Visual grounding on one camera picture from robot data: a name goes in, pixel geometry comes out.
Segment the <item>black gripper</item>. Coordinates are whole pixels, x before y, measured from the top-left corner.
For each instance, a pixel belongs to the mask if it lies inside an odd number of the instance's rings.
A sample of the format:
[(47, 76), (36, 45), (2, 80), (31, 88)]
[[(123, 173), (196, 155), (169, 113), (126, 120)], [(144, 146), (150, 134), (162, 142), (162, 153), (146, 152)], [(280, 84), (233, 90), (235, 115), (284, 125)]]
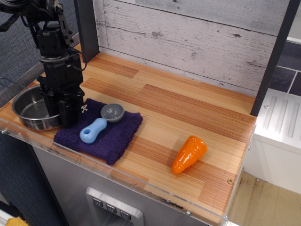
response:
[(41, 56), (45, 76), (39, 76), (40, 93), (49, 116), (60, 114), (62, 126), (69, 128), (79, 120), (83, 106), (83, 69), (79, 53), (64, 53), (58, 57)]

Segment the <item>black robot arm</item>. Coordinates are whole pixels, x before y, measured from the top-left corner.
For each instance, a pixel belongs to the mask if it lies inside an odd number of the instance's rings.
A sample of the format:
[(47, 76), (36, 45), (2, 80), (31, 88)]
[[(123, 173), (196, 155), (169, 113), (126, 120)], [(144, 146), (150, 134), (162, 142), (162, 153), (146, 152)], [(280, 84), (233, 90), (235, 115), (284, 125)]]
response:
[(71, 47), (74, 42), (62, 4), (57, 0), (2, 0), (0, 10), (12, 14), (0, 30), (5, 32), (20, 17), (31, 31), (45, 76), (37, 78), (50, 116), (59, 115), (63, 127), (76, 124), (84, 111), (81, 58)]

